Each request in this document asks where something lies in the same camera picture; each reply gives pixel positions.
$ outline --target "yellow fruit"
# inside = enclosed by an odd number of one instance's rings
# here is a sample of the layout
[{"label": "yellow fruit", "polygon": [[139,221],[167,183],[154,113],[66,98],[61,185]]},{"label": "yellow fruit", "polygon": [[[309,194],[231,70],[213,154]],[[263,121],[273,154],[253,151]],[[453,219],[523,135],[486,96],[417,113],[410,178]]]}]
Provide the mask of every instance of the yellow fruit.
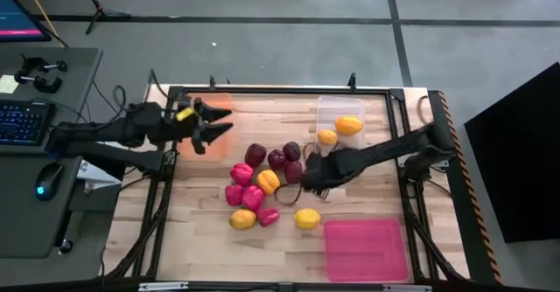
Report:
[{"label": "yellow fruit", "polygon": [[256,222],[256,214],[247,209],[236,210],[229,218],[229,225],[236,230],[252,227]]},{"label": "yellow fruit", "polygon": [[311,230],[319,225],[321,216],[313,209],[301,209],[294,215],[296,226],[302,230]]},{"label": "yellow fruit", "polygon": [[364,124],[355,116],[343,116],[336,119],[334,127],[341,135],[351,136],[364,128]]},{"label": "yellow fruit", "polygon": [[323,129],[317,133],[318,141],[323,144],[328,145],[335,145],[336,142],[339,140],[339,137],[336,133],[329,129]]},{"label": "yellow fruit", "polygon": [[263,170],[259,173],[256,176],[256,183],[268,195],[272,195],[280,187],[280,179],[278,179],[277,174],[273,170]]}]

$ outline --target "desk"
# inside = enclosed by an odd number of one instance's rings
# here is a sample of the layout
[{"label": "desk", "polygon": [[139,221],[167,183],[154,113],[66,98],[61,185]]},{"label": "desk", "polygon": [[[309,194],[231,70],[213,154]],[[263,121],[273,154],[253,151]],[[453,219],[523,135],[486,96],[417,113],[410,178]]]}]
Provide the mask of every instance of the desk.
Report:
[{"label": "desk", "polygon": [[[0,99],[30,101],[44,98],[81,112],[101,62],[101,50],[3,47],[0,50],[0,74],[13,75],[19,70],[23,61],[21,54],[25,57],[42,57],[51,64],[65,60],[68,64],[67,73],[52,70],[40,74],[50,81],[60,76],[63,79],[62,86],[56,94],[43,94],[28,83],[18,86],[14,94],[0,94]],[[57,107],[53,123],[76,122],[77,119],[76,113]],[[50,201],[38,201],[33,192],[35,179],[43,166],[53,161],[43,151],[47,139],[48,135],[41,147],[0,145],[0,177],[3,180],[0,186],[0,230],[7,232],[0,236],[2,258],[46,257],[56,244],[63,220],[68,218],[68,203],[81,158],[63,160],[64,172],[56,196]]]},{"label": "desk", "polygon": [[[417,102],[427,91],[425,88],[405,88],[404,94],[410,127],[417,129],[421,126]],[[366,169],[349,184],[332,190],[325,203],[311,194],[302,195],[294,207],[282,207],[281,218],[273,226],[254,226],[246,231],[232,229],[228,217],[234,208],[224,199],[224,187],[231,181],[228,174],[231,166],[242,162],[251,143],[260,143],[270,151],[281,148],[288,141],[300,145],[314,142],[319,95],[231,96],[234,128],[230,130],[229,156],[219,162],[192,162],[179,157],[159,259],[159,280],[327,282],[322,227],[301,231],[294,226],[293,213],[302,207],[317,209],[322,215],[322,223],[330,219],[390,217],[398,218],[404,228],[396,165],[389,161]],[[367,144],[389,140],[385,98],[352,96],[367,103]],[[164,103],[156,90],[150,92],[150,100]],[[423,101],[422,112],[425,118],[431,117],[428,101]],[[432,174],[436,182],[447,187],[445,174]],[[136,178],[126,177],[123,183]],[[147,181],[135,184],[120,194],[105,251],[107,272],[114,268],[137,238],[148,184]],[[469,277],[452,199],[429,184],[425,185],[423,195],[432,238],[451,264]],[[267,198],[266,204],[281,208],[272,197]],[[402,236],[406,240],[404,229]],[[421,267],[428,274],[424,247],[420,240],[417,243]],[[146,251],[148,257],[144,258],[144,265],[149,260],[150,244]],[[406,282],[412,281],[410,274]]]}]

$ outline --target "gray desk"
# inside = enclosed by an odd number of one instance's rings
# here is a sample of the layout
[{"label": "gray desk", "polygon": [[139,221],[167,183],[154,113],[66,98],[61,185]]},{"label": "gray desk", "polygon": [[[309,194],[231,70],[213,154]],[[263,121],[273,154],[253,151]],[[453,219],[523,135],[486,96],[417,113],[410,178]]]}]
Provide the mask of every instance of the gray desk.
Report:
[{"label": "gray desk", "polygon": [[[3,47],[0,49],[0,74],[14,74],[22,65],[22,57],[42,57],[49,63],[65,60],[68,72],[52,70],[41,73],[49,81],[63,79],[56,94],[43,94],[32,83],[20,85],[14,94],[0,94],[0,99],[30,101],[44,98],[57,101],[81,112],[101,62],[102,51],[92,48]],[[76,113],[62,107],[55,110],[53,123],[76,122]],[[43,147],[0,145],[0,258],[43,258],[53,249],[60,224],[67,214],[80,158],[65,159],[64,172],[56,196],[50,201],[35,199],[33,187],[39,171],[53,162]]]}]

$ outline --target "orange striped tape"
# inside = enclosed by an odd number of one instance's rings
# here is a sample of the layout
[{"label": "orange striped tape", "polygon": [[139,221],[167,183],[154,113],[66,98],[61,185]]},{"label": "orange striped tape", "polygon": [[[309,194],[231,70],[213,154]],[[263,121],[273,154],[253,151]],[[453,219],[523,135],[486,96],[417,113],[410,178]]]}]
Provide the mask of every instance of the orange striped tape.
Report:
[{"label": "orange striped tape", "polygon": [[457,151],[457,158],[459,159],[459,164],[463,169],[463,177],[466,182],[466,188],[471,195],[471,203],[472,207],[474,208],[474,214],[476,215],[477,221],[479,223],[480,235],[484,240],[484,245],[486,246],[486,252],[488,253],[488,258],[490,258],[490,266],[493,269],[493,277],[499,283],[503,284],[501,280],[500,270],[498,270],[498,263],[496,262],[496,258],[494,256],[494,250],[492,249],[492,244],[490,244],[490,239],[488,238],[487,228],[484,225],[484,220],[482,218],[482,212],[480,211],[479,201],[476,199],[476,194],[474,193],[473,183],[471,182],[471,176],[469,174],[469,170],[466,168],[465,159],[463,157],[463,150],[461,149],[461,144],[459,143],[459,137],[457,136],[457,131],[455,130],[455,126],[453,125],[452,115],[449,111],[449,106],[447,106],[447,100],[443,92],[438,92],[439,98],[441,99],[442,107],[444,108],[445,117],[447,118],[447,124],[449,125],[449,130],[451,131],[451,137],[455,142],[455,150]]}]

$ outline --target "monitor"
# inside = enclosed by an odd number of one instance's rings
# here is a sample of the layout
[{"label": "monitor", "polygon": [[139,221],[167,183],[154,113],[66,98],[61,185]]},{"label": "monitor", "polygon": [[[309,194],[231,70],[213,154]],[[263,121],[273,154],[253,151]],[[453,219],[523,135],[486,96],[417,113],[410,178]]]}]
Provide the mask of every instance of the monitor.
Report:
[{"label": "monitor", "polygon": [[506,243],[560,239],[560,64],[465,124]]},{"label": "monitor", "polygon": [[50,41],[51,37],[18,0],[0,0],[0,42]]}]

